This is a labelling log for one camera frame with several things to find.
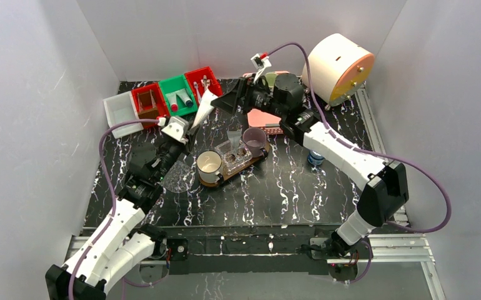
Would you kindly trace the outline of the orange cap toothpaste tube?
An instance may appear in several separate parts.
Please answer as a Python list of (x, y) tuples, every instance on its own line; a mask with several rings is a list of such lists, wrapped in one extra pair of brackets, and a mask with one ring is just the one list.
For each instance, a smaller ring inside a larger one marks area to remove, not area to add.
[(210, 113), (214, 110), (211, 102), (217, 98), (218, 96), (211, 92), (209, 89), (203, 93), (200, 100), (200, 106), (197, 110), (194, 122), (192, 123), (190, 129), (194, 129), (197, 126), (200, 126), (207, 119)]

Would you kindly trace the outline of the white ribbed mug black rim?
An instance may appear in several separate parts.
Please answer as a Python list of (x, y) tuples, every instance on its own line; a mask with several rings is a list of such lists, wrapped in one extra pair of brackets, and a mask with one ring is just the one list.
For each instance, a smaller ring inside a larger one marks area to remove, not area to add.
[(215, 151), (204, 151), (196, 160), (201, 182), (217, 184), (222, 178), (222, 157)]

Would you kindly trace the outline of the purple mug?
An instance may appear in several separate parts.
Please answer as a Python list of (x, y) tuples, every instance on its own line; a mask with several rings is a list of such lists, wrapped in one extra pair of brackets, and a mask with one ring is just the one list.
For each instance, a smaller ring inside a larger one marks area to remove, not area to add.
[(242, 134), (242, 141), (252, 153), (253, 158), (264, 157), (268, 153), (266, 149), (267, 134), (260, 128), (250, 127)]

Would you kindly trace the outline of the clear textured square holder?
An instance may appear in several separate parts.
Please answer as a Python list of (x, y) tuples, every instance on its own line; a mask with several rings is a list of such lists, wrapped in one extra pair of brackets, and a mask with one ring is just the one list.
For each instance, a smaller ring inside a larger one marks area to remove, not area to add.
[(244, 142), (236, 150), (231, 150), (229, 141), (219, 144), (214, 150), (222, 157), (222, 175), (224, 177), (238, 173), (247, 167), (253, 158)]

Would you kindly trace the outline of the black cap toothpaste tube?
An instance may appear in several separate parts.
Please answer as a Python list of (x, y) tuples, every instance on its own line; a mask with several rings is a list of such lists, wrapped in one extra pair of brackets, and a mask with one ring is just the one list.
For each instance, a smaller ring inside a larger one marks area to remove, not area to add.
[(230, 142), (231, 150), (236, 150), (241, 147), (242, 144), (242, 131), (227, 131), (227, 138)]

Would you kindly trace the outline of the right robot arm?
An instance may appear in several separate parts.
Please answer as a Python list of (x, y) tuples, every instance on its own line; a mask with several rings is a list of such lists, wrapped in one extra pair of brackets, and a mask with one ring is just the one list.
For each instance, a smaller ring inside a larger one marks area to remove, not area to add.
[(289, 139), (320, 154), (362, 191), (355, 211), (326, 241), (328, 255), (347, 254), (409, 199), (405, 166), (366, 153), (326, 126), (322, 115), (304, 103), (304, 88), (293, 74), (278, 75), (273, 88), (264, 77), (241, 77), (231, 91), (211, 100), (211, 106), (230, 114), (258, 109), (277, 116)]

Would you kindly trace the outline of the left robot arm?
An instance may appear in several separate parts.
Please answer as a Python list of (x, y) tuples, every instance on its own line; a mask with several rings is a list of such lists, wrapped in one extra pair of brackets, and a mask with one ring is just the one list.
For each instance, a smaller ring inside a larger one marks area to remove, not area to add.
[(184, 150), (183, 144), (166, 141), (140, 170), (128, 172), (110, 213), (92, 236), (62, 266), (47, 270), (50, 299), (105, 299), (115, 283), (153, 254), (164, 231), (150, 224), (137, 231), (134, 227), (162, 195), (161, 181)]

